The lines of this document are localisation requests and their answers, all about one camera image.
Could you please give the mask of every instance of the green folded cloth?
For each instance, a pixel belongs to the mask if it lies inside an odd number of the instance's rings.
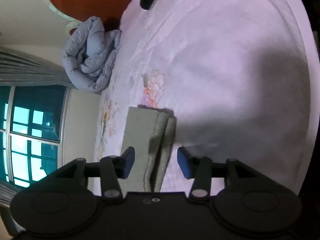
[[[135,149],[127,179],[119,179],[122,192],[159,192],[170,159],[176,119],[156,110],[130,107],[121,154]]]

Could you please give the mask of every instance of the folded towel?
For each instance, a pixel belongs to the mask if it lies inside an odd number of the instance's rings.
[[[120,47],[120,30],[106,32],[99,17],[90,17],[68,40],[62,64],[76,88],[96,93],[107,88]]]
[[[176,119],[156,110],[130,107],[121,154],[135,149],[135,162],[127,179],[119,179],[128,191],[159,192],[169,162]]]

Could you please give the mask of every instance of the curtain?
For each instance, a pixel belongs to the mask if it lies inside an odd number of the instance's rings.
[[[0,48],[0,86],[49,85],[75,88],[59,65],[26,53]]]
[[[11,200],[21,189],[0,179],[0,204],[10,206]]]

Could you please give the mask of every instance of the rolled comforter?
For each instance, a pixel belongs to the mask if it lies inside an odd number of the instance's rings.
[[[99,17],[90,17],[68,40],[62,63],[76,88],[96,93],[107,88],[120,47],[120,30],[105,33]]]

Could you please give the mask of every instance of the bed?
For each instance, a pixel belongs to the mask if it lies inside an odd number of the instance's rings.
[[[132,0],[102,92],[95,161],[119,155],[130,106],[168,109],[176,138],[161,191],[189,192],[177,148],[202,145],[299,193],[316,140],[318,54],[301,0]],[[211,194],[224,187],[212,179]],[[95,180],[99,195],[100,182]]]

